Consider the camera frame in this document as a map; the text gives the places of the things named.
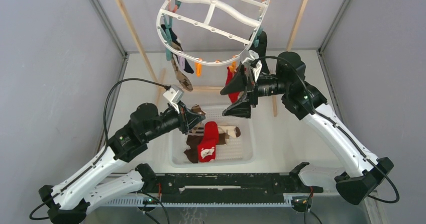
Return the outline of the argyle brown sock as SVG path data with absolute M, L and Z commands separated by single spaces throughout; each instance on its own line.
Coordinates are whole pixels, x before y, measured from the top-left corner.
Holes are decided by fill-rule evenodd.
M 170 60 L 173 71 L 175 73 L 175 77 L 177 81 L 180 83 L 180 85 L 183 87 L 183 89 L 187 91 L 193 91 L 192 83 L 190 82 L 189 78 L 184 75 L 184 73 L 181 71 L 180 62 L 183 60 L 184 66 L 186 66 L 187 60 L 185 58 L 181 58 L 180 56 L 177 56 L 176 54 L 172 53 L 172 58 Z

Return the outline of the brown cream striped sock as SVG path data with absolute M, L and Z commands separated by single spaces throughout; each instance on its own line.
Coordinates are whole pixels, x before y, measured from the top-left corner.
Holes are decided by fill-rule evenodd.
M 241 130 L 237 126 L 218 126 L 218 132 L 218 145 L 226 145 L 230 139 L 241 136 Z

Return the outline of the black sock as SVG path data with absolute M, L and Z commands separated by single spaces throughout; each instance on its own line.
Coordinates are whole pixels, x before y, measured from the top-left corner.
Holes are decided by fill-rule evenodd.
M 256 38 L 256 40 L 253 42 L 252 46 L 250 47 L 250 50 L 253 50 L 256 52 L 259 57 L 265 57 L 266 56 L 266 50 L 267 50 L 267 43 L 268 38 L 265 31 L 262 31 Z M 266 59 L 261 59 L 262 69 L 261 72 L 264 74 L 270 74 L 270 70 L 268 68 L 268 64 L 266 62 Z

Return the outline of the brown white wavy sock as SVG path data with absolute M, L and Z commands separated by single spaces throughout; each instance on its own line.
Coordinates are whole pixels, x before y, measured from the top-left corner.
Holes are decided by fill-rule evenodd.
M 200 116 L 203 116 L 201 119 L 199 118 L 199 116 L 197 116 L 192 128 L 190 129 L 190 132 L 189 132 L 190 134 L 196 134 L 197 132 L 201 132 L 201 128 L 203 128 L 204 126 L 202 121 L 205 120 L 206 112 L 202 110 L 199 104 L 192 106 L 191 111 Z

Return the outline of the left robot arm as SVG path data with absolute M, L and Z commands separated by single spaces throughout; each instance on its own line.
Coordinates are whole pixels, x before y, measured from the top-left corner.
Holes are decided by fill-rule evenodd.
M 174 129 L 188 134 L 204 119 L 203 114 L 193 112 L 182 102 L 177 109 L 170 105 L 162 113 L 153 103 L 141 104 L 128 123 L 80 170 L 60 184 L 39 189 L 49 208 L 48 219 L 51 223 L 81 223 L 89 213 L 115 198 L 140 190 L 153 191 L 157 179 L 148 164 L 140 164 L 116 180 L 102 181 L 146 151 L 150 141 Z

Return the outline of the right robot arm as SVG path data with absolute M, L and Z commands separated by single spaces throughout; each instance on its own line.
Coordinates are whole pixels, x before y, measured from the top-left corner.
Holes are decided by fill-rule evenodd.
M 250 51 L 240 63 L 221 90 L 221 95 L 239 96 L 223 115 L 249 119 L 260 97 L 280 95 L 285 108 L 314 129 L 342 165 L 338 169 L 299 164 L 290 178 L 293 190 L 303 192 L 309 186 L 335 190 L 348 203 L 358 205 L 383 181 L 389 181 L 393 162 L 379 158 L 350 132 L 326 97 L 305 80 L 306 65 L 297 53 L 285 51 L 276 56 L 273 74 L 262 72 L 263 60 Z

